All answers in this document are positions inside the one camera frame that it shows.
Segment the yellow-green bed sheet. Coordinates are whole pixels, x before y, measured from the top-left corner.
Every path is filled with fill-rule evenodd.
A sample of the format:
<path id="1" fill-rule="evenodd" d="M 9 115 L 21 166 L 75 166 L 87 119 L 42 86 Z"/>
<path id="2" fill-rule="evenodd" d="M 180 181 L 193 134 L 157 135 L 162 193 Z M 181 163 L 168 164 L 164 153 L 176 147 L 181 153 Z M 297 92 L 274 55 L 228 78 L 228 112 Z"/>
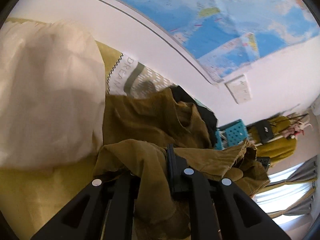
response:
<path id="1" fill-rule="evenodd" d="M 96 43 L 105 63 L 106 47 Z M 1 167 L 1 211 L 21 239 L 31 237 L 90 181 L 98 151 L 78 161 L 53 167 Z"/>

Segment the colourful wall map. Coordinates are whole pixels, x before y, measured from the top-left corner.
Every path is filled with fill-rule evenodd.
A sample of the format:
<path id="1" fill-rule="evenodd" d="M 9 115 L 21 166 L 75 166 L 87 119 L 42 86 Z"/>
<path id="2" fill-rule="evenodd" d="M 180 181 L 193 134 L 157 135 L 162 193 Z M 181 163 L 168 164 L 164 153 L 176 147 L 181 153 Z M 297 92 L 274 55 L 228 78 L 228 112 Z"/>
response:
<path id="1" fill-rule="evenodd" d="M 319 35 L 302 0 L 116 0 L 128 15 L 178 44 L 210 83 Z"/>

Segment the turquoise plastic storage basket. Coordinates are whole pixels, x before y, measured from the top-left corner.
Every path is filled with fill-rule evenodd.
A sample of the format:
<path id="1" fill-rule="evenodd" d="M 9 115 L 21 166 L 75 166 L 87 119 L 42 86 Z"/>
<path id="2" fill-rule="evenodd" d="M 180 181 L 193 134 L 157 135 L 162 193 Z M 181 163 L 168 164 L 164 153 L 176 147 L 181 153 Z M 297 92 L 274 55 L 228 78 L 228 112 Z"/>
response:
<path id="1" fill-rule="evenodd" d="M 215 150 L 236 146 L 249 137 L 247 128 L 241 119 L 219 127 L 215 135 L 217 139 Z"/>

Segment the yellow hanging garment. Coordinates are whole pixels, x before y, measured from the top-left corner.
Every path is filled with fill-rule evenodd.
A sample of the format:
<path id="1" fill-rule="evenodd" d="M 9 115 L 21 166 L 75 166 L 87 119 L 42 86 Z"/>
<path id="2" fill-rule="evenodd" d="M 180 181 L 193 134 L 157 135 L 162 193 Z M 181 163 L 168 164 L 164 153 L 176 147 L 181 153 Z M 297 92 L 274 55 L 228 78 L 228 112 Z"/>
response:
<path id="1" fill-rule="evenodd" d="M 271 125 L 272 132 L 275 137 L 291 125 L 291 121 L 287 116 L 277 116 L 267 120 Z M 281 162 L 285 158 L 293 155 L 297 146 L 297 139 L 286 139 L 280 137 L 272 142 L 257 146 L 258 157 L 270 157 L 271 167 Z"/>

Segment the white wall socket plate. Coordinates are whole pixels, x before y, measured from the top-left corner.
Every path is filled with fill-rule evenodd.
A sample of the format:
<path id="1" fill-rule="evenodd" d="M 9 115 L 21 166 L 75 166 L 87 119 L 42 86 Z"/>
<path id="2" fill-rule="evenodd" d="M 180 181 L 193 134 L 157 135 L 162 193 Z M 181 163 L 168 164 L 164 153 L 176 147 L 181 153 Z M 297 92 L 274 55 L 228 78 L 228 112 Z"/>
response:
<path id="1" fill-rule="evenodd" d="M 225 83 L 228 91 L 237 104 L 252 100 L 252 94 L 246 75 L 240 75 Z"/>

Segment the black garment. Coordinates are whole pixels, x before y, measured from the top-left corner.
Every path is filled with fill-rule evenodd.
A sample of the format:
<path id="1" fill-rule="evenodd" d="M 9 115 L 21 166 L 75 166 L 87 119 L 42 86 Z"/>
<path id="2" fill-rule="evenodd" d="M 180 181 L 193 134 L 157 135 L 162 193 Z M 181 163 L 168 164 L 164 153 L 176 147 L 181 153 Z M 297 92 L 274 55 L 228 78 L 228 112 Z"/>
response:
<path id="1" fill-rule="evenodd" d="M 217 131 L 217 122 L 218 122 L 215 114 L 207 107 L 203 107 L 199 105 L 195 101 L 195 99 L 193 99 L 181 86 L 170 86 L 170 89 L 172 92 L 172 96 L 176 102 L 181 101 L 185 103 L 193 103 L 196 106 L 202 120 L 206 124 L 211 145 L 212 147 L 214 147 L 215 144 L 217 143 L 217 138 L 215 133 Z"/>

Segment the mustard yellow garment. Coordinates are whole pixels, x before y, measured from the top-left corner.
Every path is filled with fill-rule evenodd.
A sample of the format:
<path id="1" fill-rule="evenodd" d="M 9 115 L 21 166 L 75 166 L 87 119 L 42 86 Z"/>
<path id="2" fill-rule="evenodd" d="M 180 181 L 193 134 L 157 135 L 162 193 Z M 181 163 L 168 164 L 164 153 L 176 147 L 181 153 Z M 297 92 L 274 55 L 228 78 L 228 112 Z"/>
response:
<path id="1" fill-rule="evenodd" d="M 194 103 L 176 102 L 170 89 L 146 99 L 107 95 L 103 147 L 94 176 L 124 168 L 140 178 L 135 207 L 139 239 L 185 239 L 190 236 L 188 207 L 173 201 L 166 178 L 166 149 L 206 178 L 229 178 L 249 196 L 265 187 L 268 176 L 249 141 L 214 150 L 208 129 Z"/>

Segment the black hanging bag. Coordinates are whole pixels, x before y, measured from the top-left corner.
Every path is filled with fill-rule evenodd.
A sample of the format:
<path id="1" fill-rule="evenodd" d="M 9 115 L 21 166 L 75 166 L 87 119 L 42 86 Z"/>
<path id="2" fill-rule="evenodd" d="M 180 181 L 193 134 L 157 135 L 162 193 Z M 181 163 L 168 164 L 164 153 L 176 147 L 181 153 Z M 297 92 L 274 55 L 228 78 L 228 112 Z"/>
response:
<path id="1" fill-rule="evenodd" d="M 255 124 L 257 132 L 262 144 L 268 143 L 274 138 L 274 133 L 272 131 L 272 126 L 267 120 L 261 120 Z"/>

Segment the white patterned blanket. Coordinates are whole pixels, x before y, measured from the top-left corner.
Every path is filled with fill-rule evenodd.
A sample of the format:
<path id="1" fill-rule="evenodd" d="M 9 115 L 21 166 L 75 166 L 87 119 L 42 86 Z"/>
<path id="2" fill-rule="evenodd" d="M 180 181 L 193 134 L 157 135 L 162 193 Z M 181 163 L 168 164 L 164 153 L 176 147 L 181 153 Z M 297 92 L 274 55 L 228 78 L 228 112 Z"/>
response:
<path id="1" fill-rule="evenodd" d="M 107 94 L 136 99 L 147 98 L 173 85 L 167 78 L 124 54 L 120 55 L 106 77 Z"/>

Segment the grey window curtain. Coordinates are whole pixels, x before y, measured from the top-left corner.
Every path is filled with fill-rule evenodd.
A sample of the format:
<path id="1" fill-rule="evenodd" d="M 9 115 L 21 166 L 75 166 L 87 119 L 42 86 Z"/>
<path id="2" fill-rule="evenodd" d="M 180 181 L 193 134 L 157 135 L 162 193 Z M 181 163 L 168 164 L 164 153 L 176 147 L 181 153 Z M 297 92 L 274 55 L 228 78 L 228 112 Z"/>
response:
<path id="1" fill-rule="evenodd" d="M 253 197 L 265 213 L 273 219 L 311 213 L 318 178 L 317 157 L 268 177 L 269 185 Z"/>

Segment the white pillow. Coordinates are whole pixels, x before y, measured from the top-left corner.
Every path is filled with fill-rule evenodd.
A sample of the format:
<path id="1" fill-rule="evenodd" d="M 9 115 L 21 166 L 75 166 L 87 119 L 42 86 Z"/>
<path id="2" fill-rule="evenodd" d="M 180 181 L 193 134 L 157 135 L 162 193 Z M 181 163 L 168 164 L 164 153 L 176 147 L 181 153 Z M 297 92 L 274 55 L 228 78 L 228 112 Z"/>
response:
<path id="1" fill-rule="evenodd" d="M 93 36 L 69 21 L 1 28 L 1 167 L 78 161 L 103 143 L 105 65 Z"/>

